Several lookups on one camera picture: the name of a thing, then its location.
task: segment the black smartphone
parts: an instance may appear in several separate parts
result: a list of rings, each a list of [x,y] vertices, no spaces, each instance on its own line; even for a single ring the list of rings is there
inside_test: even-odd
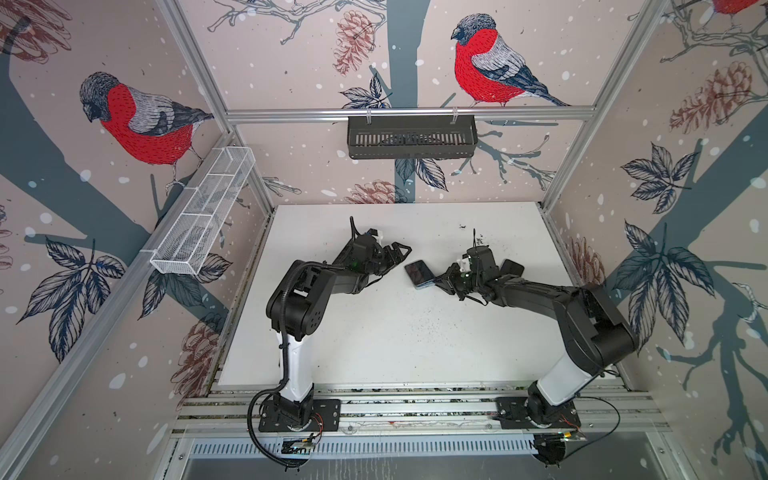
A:
[[[435,282],[435,275],[429,269],[424,260],[417,260],[406,265],[406,272],[411,277],[413,286],[417,289],[431,286]]]

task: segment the white tabletop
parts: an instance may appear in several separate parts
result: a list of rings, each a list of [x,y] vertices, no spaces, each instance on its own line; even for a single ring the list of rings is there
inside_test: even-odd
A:
[[[266,240],[220,386],[276,384],[282,376],[266,302],[294,260],[329,262],[349,240],[349,216],[383,244],[413,248],[439,275],[472,246],[472,228],[496,263],[527,280],[571,285],[534,203],[283,205]],[[475,385],[537,379],[564,352],[557,323],[526,310],[482,306],[437,287],[416,290],[399,265],[357,295],[332,295],[309,337],[316,384]]]

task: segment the gray floor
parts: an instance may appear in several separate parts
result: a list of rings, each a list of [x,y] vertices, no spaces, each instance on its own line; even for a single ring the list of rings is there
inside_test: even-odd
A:
[[[644,433],[614,433],[582,449],[560,468],[545,468],[529,455],[386,457],[357,460],[312,460],[285,472],[266,459],[192,459],[184,480],[658,480],[665,478]]]

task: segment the black wall basket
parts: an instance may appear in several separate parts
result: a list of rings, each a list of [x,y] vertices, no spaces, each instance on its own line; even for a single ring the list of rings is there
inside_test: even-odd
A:
[[[474,115],[350,117],[349,158],[469,158],[478,131]]]

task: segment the white wire basket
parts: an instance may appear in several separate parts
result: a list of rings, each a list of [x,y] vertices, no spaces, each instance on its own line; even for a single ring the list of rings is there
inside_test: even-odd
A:
[[[160,273],[197,275],[243,188],[255,159],[248,147],[225,147],[150,262]]]

